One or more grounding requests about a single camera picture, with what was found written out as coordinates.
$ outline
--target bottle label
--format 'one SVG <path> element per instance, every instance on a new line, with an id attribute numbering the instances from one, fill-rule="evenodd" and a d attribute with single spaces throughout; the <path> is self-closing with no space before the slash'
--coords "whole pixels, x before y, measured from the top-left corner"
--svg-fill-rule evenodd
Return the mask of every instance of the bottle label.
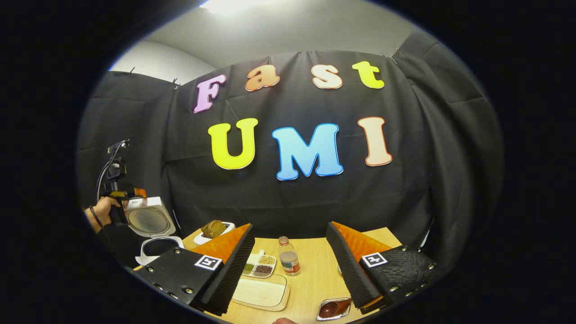
<path id="1" fill-rule="evenodd" d="M 298 272 L 300 270 L 300 264 L 298 263 L 298 258 L 292 260 L 292 261 L 280 261 L 280 263 L 282 264 L 282 267 L 284 268 L 284 271 L 287 273 L 294 273 L 294 272 Z"/>

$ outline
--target white ceiling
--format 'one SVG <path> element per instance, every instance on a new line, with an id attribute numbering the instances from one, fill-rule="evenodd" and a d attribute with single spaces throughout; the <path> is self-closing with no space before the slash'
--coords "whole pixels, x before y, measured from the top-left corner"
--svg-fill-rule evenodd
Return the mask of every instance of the white ceiling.
<path id="1" fill-rule="evenodd" d="M 415 26 L 364 0 L 274 0 L 229 14 L 196 7 L 144 40 L 221 68 L 290 51 L 344 50 L 391 56 Z"/>

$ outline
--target yellow letter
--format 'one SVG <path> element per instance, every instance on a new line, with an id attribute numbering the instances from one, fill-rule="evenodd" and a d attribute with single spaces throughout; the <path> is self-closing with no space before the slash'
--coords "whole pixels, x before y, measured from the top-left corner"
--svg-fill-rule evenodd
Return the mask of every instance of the yellow letter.
<path id="1" fill-rule="evenodd" d="M 248 78 L 245 87 L 248 91 L 256 91 L 263 86 L 273 86 L 280 81 L 274 65 L 259 66 L 248 73 Z"/>
<path id="2" fill-rule="evenodd" d="M 392 162 L 392 155 L 386 150 L 384 132 L 382 131 L 384 120 L 380 117 L 366 117 L 360 119 L 358 124 L 364 129 L 366 142 L 368 142 L 366 164 L 377 167 Z"/>
<path id="3" fill-rule="evenodd" d="M 358 62 L 352 65 L 352 68 L 358 70 L 360 73 L 360 80 L 362 80 L 362 83 L 364 83 L 368 88 L 380 89 L 384 87 L 384 81 L 376 80 L 374 77 L 374 72 L 380 72 L 380 69 L 375 66 L 370 66 L 368 61 Z"/>
<path id="4" fill-rule="evenodd" d="M 256 148 L 254 146 L 254 126 L 258 125 L 256 118 L 241 119 L 236 123 L 242 131 L 242 153 L 238 156 L 228 154 L 228 131 L 230 124 L 216 124 L 208 129 L 212 137 L 212 158 L 219 167 L 230 169 L 242 169 L 252 162 Z"/>
<path id="5" fill-rule="evenodd" d="M 338 69 L 332 65 L 314 65 L 310 71 L 315 76 L 312 82 L 320 89 L 338 89 L 342 86 L 342 79 L 336 75 Z"/>

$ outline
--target blue letter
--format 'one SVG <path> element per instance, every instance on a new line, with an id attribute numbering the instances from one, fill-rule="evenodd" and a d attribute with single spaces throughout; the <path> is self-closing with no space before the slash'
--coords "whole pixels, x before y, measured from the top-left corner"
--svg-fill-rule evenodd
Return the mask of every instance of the blue letter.
<path id="1" fill-rule="evenodd" d="M 319 176 L 337 175 L 344 171 L 338 163 L 336 151 L 336 133 L 338 125 L 320 124 L 316 126 L 310 145 L 306 145 L 300 134 L 292 127 L 279 128 L 272 132 L 280 148 L 280 172 L 278 180 L 294 180 L 298 171 L 294 169 L 292 158 L 305 176 L 312 174 L 312 168 L 318 157 L 316 174 Z"/>

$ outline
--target white wall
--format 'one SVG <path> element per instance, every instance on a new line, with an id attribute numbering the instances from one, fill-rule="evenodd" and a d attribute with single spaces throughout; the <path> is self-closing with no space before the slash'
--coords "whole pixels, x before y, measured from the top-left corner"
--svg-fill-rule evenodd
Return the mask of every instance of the white wall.
<path id="1" fill-rule="evenodd" d="M 110 71 L 144 74 L 154 78 L 185 84 L 208 72 L 216 70 L 214 66 L 173 47 L 154 42 L 142 41 L 134 45 L 112 65 Z"/>

